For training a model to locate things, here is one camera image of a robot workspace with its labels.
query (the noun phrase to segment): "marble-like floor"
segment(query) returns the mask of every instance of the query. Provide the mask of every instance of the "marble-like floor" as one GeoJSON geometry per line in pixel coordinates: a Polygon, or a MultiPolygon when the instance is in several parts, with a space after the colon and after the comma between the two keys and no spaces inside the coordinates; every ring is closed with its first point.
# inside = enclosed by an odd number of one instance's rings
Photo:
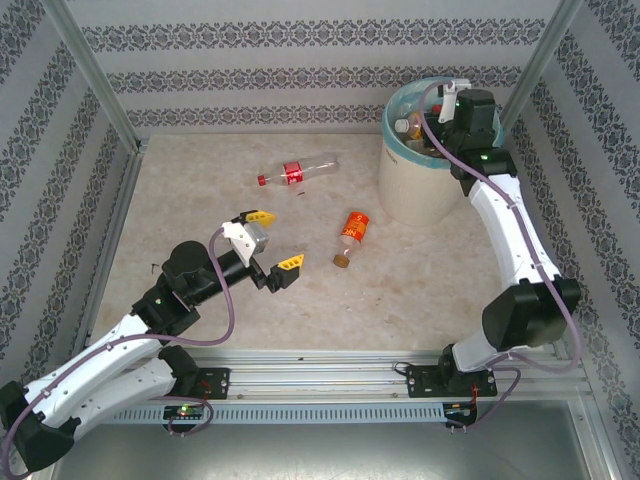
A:
{"type": "MultiPolygon", "coordinates": [[[[376,182],[380,135],[161,135],[151,138],[110,272],[95,340],[150,288],[172,248],[207,244],[239,212],[277,215],[265,270],[304,253],[300,279],[270,294],[249,280],[234,286],[237,325],[228,348],[441,349],[481,325],[500,292],[495,254],[468,200],[429,228],[404,226],[384,212],[376,182]],[[338,174],[294,187],[259,187],[262,166],[337,152],[338,174]],[[352,210],[371,223],[347,269],[333,265],[340,230],[352,210]]],[[[217,254],[228,249],[217,243],[217,254]]],[[[226,329],[221,295],[198,308],[184,336],[213,339],[226,329]]]]}

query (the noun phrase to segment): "gray floor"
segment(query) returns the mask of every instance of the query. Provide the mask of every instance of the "gray floor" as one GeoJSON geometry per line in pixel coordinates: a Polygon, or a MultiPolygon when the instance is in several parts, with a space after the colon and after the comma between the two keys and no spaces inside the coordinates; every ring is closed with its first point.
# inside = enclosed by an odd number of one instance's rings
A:
{"type": "Polygon", "coordinates": [[[512,402],[468,435],[435,424],[219,425],[186,439],[101,426],[55,479],[470,480],[589,478],[561,402],[512,402]]]}

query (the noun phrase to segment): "small orange bottle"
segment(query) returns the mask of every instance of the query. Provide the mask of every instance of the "small orange bottle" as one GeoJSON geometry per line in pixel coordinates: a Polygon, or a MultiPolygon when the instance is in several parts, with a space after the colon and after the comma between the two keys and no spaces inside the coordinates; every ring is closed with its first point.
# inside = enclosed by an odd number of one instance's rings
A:
{"type": "Polygon", "coordinates": [[[336,266],[340,268],[349,266],[349,257],[353,250],[362,243],[367,225],[369,225],[369,217],[364,213],[351,212],[338,240],[339,253],[333,257],[333,263],[336,266]]]}

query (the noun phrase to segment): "plastic bottle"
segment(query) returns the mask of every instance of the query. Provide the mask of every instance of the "plastic bottle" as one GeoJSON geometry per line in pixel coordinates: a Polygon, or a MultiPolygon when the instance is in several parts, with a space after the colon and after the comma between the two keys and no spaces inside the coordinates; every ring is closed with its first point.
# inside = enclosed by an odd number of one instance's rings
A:
{"type": "Polygon", "coordinates": [[[347,268],[351,262],[349,257],[354,249],[360,246],[364,234],[367,232],[369,217],[364,213],[351,212],[347,223],[342,229],[338,240],[338,253],[333,257],[333,263],[340,268],[347,268]]]}
{"type": "Polygon", "coordinates": [[[396,120],[394,129],[407,139],[418,140],[422,138],[422,125],[420,123],[420,112],[412,112],[407,118],[396,120]]]}
{"type": "Polygon", "coordinates": [[[339,166],[336,154],[323,153],[315,157],[274,165],[268,172],[258,175],[258,184],[260,186],[268,183],[291,185],[320,175],[335,173],[339,166]]]}

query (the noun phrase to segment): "patterned wallpaper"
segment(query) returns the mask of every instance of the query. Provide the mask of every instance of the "patterned wallpaper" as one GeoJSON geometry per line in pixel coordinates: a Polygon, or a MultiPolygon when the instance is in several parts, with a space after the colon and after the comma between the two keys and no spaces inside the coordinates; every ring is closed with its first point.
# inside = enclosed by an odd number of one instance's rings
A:
{"type": "Polygon", "coordinates": [[[504,104],[558,0],[73,0],[141,137],[377,132],[386,101],[426,75],[504,104]]]}
{"type": "Polygon", "coordinates": [[[640,478],[640,1],[590,0],[511,147],[539,231],[584,298],[585,367],[623,478],[640,478]]]}
{"type": "Polygon", "coordinates": [[[0,384],[66,361],[128,152],[37,0],[0,0],[0,384]]]}

